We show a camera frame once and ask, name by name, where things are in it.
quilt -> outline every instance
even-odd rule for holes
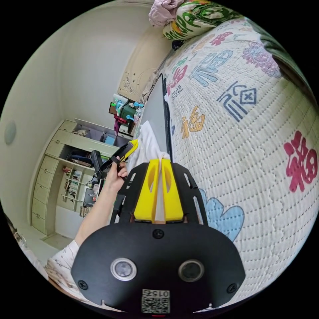
[[[163,73],[173,160],[190,170],[209,225],[233,241],[245,267],[227,306],[276,280],[312,229],[319,115],[246,18],[186,41]]]

qr code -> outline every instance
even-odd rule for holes
[[[169,292],[162,290],[143,290],[142,312],[143,313],[169,313]]]

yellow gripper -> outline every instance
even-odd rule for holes
[[[136,221],[151,222],[152,224],[155,222],[159,182],[159,162],[159,159],[153,159],[149,163],[134,211],[134,218]],[[165,223],[182,221],[183,210],[173,174],[172,164],[169,159],[161,160],[161,174],[164,221]]]

blue cloud print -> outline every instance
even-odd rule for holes
[[[224,213],[225,207],[217,198],[207,199],[205,191],[202,189],[199,191],[203,198],[208,226],[222,232],[233,242],[244,223],[243,209],[239,206],[233,206]]]

door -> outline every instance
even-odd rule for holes
[[[72,131],[75,129],[76,125],[77,124],[75,122],[65,120],[62,123],[62,125],[60,126],[59,130],[72,133]]]
[[[49,196],[49,190],[45,188],[44,186],[36,183],[36,186],[34,188],[34,193],[33,197],[40,202],[47,204],[48,201],[48,196]]]
[[[33,198],[32,212],[37,216],[46,219],[47,206],[36,198]]]
[[[59,157],[63,147],[64,147],[64,144],[56,142],[56,141],[51,141],[46,149],[46,153],[55,157]]]
[[[63,144],[68,144],[70,142],[70,132],[63,131],[63,130],[57,130],[57,132],[54,134],[52,140],[55,142],[60,142]]]
[[[43,234],[47,234],[46,221],[36,214],[32,214],[32,226]]]
[[[44,186],[45,188],[50,188],[53,179],[53,174],[47,172],[46,170],[40,169],[37,183]]]
[[[57,159],[53,159],[52,157],[45,156],[41,165],[41,169],[51,174],[54,174],[58,163],[59,161]]]

